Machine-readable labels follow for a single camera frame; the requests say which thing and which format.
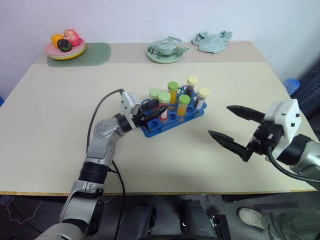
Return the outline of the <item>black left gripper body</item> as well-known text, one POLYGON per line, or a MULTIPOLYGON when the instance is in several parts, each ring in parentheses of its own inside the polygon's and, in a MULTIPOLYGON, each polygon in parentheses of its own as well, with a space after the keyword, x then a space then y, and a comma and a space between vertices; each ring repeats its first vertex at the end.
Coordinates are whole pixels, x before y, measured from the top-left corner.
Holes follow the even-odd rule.
POLYGON ((146 102, 138 108, 137 114, 132 117, 132 121, 137 128, 144 127, 150 133, 151 130, 148 127, 148 122, 151 121, 151 118, 151 103, 146 102))

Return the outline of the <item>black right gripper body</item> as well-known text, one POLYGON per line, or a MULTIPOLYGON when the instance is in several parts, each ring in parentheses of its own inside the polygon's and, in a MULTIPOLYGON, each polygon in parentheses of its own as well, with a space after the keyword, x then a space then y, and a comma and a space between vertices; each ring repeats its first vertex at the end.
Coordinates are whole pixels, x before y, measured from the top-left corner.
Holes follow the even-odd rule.
POLYGON ((248 162, 253 153, 267 155, 268 146, 271 146, 273 150, 279 143, 281 136, 281 125, 275 124, 272 121, 262 121, 247 144, 246 150, 241 156, 242 160, 248 162))

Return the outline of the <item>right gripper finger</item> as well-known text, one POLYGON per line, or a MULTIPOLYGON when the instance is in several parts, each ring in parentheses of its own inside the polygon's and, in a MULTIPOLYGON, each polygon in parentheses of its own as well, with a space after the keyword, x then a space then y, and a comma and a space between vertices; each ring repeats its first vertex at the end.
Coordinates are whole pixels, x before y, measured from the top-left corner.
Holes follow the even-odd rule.
POLYGON ((216 140, 222 147, 235 153, 239 157, 243 158, 246 152, 246 148, 234 141, 233 138, 212 130, 208 130, 209 135, 216 140))
POLYGON ((241 105, 229 105, 226 108, 238 117, 256 123, 260 123, 265 117, 264 113, 241 105))

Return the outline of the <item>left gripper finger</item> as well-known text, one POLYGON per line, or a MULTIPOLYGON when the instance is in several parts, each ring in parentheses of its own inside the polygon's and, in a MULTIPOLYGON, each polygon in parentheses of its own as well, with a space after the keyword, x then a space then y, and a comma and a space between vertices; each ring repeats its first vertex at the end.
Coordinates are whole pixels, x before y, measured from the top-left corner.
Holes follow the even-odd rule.
POLYGON ((159 101, 157 99, 152 99, 142 105, 143 111, 151 111, 159 106, 159 101))
POLYGON ((168 109, 168 105, 160 106, 157 109, 153 110, 151 113, 145 116, 145 121, 150 122, 155 118, 158 118, 162 113, 168 109))

